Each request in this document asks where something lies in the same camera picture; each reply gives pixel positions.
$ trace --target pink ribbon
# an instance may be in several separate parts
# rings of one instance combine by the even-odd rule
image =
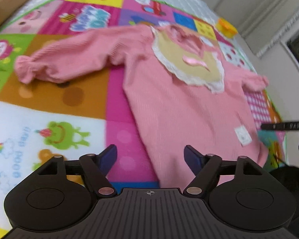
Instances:
[[[188,56],[183,56],[183,60],[184,60],[185,63],[187,63],[189,65],[192,65],[192,66],[203,66],[207,70],[209,70],[208,66],[206,65],[206,63],[204,61],[196,60],[195,58],[191,58],[191,57],[188,57]]]

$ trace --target green border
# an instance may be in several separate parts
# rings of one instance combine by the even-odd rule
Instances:
[[[48,1],[44,2],[44,3],[41,3],[40,5],[38,5],[38,6],[34,7],[34,8],[32,8],[31,10],[29,10],[29,11],[25,12],[24,14],[22,14],[21,16],[17,17],[15,20],[13,20],[13,21],[7,23],[6,25],[1,26],[1,27],[0,27],[0,31],[3,30],[4,28],[10,26],[12,23],[16,22],[16,21],[19,20],[20,18],[24,17],[24,16],[27,15],[29,12],[32,12],[32,11],[34,11],[35,9],[38,9],[38,8],[42,7],[43,5],[45,5],[45,4],[47,4],[47,3],[50,3],[51,1],[54,1],[54,0],[48,0]],[[186,11],[184,11],[184,10],[182,10],[182,9],[179,9],[179,8],[177,8],[177,7],[174,7],[174,6],[168,4],[168,3],[164,2],[164,1],[160,1],[160,0],[152,0],[152,1],[156,1],[156,2],[159,2],[159,3],[162,3],[162,4],[166,4],[166,5],[168,5],[168,6],[171,7],[171,8],[174,8],[174,9],[177,9],[177,10],[179,10],[179,11],[182,11],[182,12],[184,12],[184,13],[186,13],[186,14],[189,14],[189,13],[187,13]],[[194,16],[194,15],[192,15],[192,14],[189,14],[189,15],[191,15],[192,17],[196,17],[196,18],[198,18],[198,19],[201,19],[201,18],[199,18],[199,17],[197,17],[197,16]],[[274,106],[276,112],[279,114],[280,118],[282,119],[281,114],[280,114],[279,111],[277,110],[277,108],[276,108],[276,106],[274,105],[274,103],[273,103],[273,101],[271,100],[271,98],[270,98],[270,101],[271,101],[271,103],[273,104],[273,106]],[[286,145],[285,148],[284,148],[284,152],[285,152],[285,160],[287,160],[287,152],[286,152],[286,151],[287,151],[287,136],[285,136],[284,140],[285,140],[285,145]]]

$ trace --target clothing label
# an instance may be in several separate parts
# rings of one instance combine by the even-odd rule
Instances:
[[[235,128],[236,135],[243,146],[249,145],[252,141],[245,126]]]

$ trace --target circular pad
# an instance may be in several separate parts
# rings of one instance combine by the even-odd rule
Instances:
[[[64,200],[64,194],[56,189],[44,188],[31,192],[27,201],[31,207],[49,209],[56,207]]]
[[[264,190],[249,188],[241,190],[236,195],[237,201],[250,209],[263,209],[273,203],[272,195]]]

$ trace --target cartoon bee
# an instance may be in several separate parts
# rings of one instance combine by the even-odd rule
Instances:
[[[73,14],[73,13],[71,13],[71,14],[63,13],[63,14],[59,15],[59,18],[60,18],[60,22],[66,23],[66,22],[70,22],[72,20],[75,20],[76,15]]]

